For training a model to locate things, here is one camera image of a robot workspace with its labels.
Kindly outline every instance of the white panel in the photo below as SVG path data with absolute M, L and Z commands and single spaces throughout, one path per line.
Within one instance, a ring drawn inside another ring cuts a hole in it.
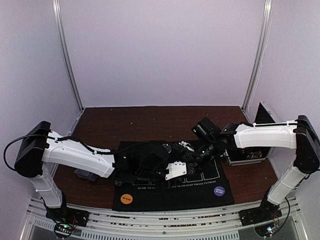
M 61 0 L 86 107 L 243 103 L 264 0 Z
M 249 118 L 265 101 L 281 121 L 306 115 L 320 135 L 320 1 L 276 0 L 262 70 Z M 282 175 L 295 151 L 276 148 L 271 162 Z M 302 182 L 295 194 L 305 216 L 310 239 L 320 239 L 320 175 Z
M 79 111 L 64 66 L 52 1 L 0 1 L 0 239 L 17 239 L 34 192 L 6 168 L 6 144 L 40 121 L 67 135 Z M 9 149 L 11 166 L 19 144 Z

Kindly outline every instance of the orange sticker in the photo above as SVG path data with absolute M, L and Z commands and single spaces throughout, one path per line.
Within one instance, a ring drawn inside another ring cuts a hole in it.
M 134 198 L 130 194 L 123 194 L 120 198 L 123 204 L 130 204 L 134 200 Z

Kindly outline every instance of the purple sticker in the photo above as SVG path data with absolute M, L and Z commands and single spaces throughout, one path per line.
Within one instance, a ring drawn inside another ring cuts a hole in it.
M 226 193 L 226 190 L 222 187 L 222 186 L 217 186 L 215 189 L 214 189 L 214 194 L 217 195 L 218 197 L 221 197 L 223 195 L 225 195 Z

